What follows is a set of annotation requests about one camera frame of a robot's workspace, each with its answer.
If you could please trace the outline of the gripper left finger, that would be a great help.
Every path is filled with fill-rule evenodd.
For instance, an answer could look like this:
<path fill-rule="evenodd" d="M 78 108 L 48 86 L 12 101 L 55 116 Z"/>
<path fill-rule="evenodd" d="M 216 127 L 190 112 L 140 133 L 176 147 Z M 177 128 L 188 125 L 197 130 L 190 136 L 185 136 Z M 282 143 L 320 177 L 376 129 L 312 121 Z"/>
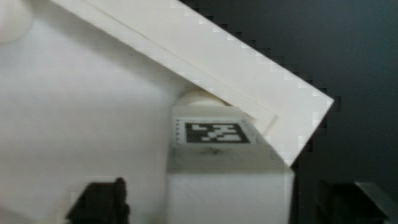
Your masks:
<path fill-rule="evenodd" d="M 69 209 L 69 224 L 129 224 L 129 205 L 126 203 L 126 182 L 92 182 Z"/>

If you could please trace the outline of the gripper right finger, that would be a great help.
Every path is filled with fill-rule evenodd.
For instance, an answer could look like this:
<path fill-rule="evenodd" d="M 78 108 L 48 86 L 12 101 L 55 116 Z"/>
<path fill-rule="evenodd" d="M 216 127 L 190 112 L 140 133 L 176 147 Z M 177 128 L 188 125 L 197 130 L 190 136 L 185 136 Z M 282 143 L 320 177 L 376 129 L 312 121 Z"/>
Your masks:
<path fill-rule="evenodd" d="M 398 203 L 373 182 L 357 182 L 364 194 L 366 207 L 355 217 L 353 224 L 398 224 Z"/>

